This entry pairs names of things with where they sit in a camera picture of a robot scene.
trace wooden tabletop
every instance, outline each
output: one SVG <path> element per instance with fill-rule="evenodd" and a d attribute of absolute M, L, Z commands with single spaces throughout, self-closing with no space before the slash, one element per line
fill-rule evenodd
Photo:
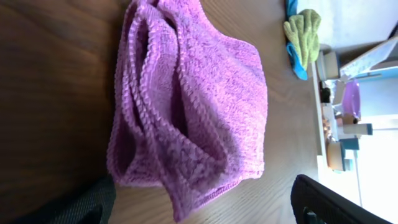
<path fill-rule="evenodd" d="M 291 69 L 283 0 L 203 0 L 222 33 L 255 45 L 268 85 L 266 171 L 183 223 L 295 223 L 297 174 L 317 178 L 311 83 Z M 0 1 L 0 223 L 106 175 L 126 1 Z M 173 223 L 164 189 L 117 187 L 109 223 Z"/>

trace blue cloth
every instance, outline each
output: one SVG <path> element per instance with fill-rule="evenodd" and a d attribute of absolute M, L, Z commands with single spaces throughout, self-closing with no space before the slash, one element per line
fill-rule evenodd
<path fill-rule="evenodd" d="M 286 0 L 286 21 L 297 14 L 297 0 Z"/>
<path fill-rule="evenodd" d="M 301 80 L 308 80 L 307 71 L 305 71 L 301 65 L 299 56 L 297 55 L 297 52 L 291 42 L 287 43 L 286 50 L 289 54 L 290 64 L 292 64 L 292 68 L 296 76 Z"/>
<path fill-rule="evenodd" d="M 286 0 L 286 21 L 289 20 L 290 16 L 297 14 L 297 1 L 298 0 Z M 303 65 L 300 63 L 299 56 L 290 41 L 286 45 L 286 50 L 289 54 L 290 64 L 292 64 L 296 76 L 301 80 L 308 80 L 307 71 L 304 70 Z"/>

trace pink towel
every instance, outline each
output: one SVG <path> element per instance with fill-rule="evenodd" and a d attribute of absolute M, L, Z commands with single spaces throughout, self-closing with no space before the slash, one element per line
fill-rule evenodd
<path fill-rule="evenodd" d="M 267 87 L 257 50 L 218 32 L 199 0 L 133 0 L 115 74 L 108 169 L 164 186 L 179 222 L 260 178 Z"/>

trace white wall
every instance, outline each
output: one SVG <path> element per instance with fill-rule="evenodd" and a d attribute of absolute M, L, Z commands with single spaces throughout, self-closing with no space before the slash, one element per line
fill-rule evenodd
<path fill-rule="evenodd" d="M 398 129 L 374 130 L 361 137 L 358 152 L 363 208 L 392 223 L 398 223 L 397 145 Z"/>
<path fill-rule="evenodd" d="M 398 78 L 360 82 L 359 89 L 362 117 L 398 114 Z"/>
<path fill-rule="evenodd" d="M 304 9 L 321 15 L 320 43 L 339 53 L 386 40 L 398 21 L 397 0 L 299 0 Z"/>

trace blue object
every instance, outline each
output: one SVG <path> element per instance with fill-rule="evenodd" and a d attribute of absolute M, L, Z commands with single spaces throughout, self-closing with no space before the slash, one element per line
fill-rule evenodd
<path fill-rule="evenodd" d="M 297 52 L 291 42 L 287 43 L 286 50 L 289 54 L 290 64 L 292 64 L 292 68 L 296 76 L 301 80 L 308 80 L 307 71 L 305 71 L 301 65 L 299 56 L 297 55 Z"/>
<path fill-rule="evenodd" d="M 286 0 L 286 21 L 290 16 L 297 14 L 297 1 L 298 0 Z M 296 76 L 301 80 L 308 80 L 307 71 L 305 71 L 301 65 L 299 56 L 290 41 L 286 45 L 286 50 L 289 54 L 290 64 Z"/>
<path fill-rule="evenodd" d="M 354 170 L 354 162 L 352 159 L 345 159 L 344 160 L 346 170 Z"/>
<path fill-rule="evenodd" d="M 297 0 L 286 0 L 286 21 L 297 14 Z"/>
<path fill-rule="evenodd" d="M 340 139 L 344 149 L 359 150 L 359 141 L 357 138 Z"/>
<path fill-rule="evenodd" d="M 368 135 L 373 135 L 373 126 L 372 126 L 372 124 L 366 124 L 366 126 L 368 127 Z"/>

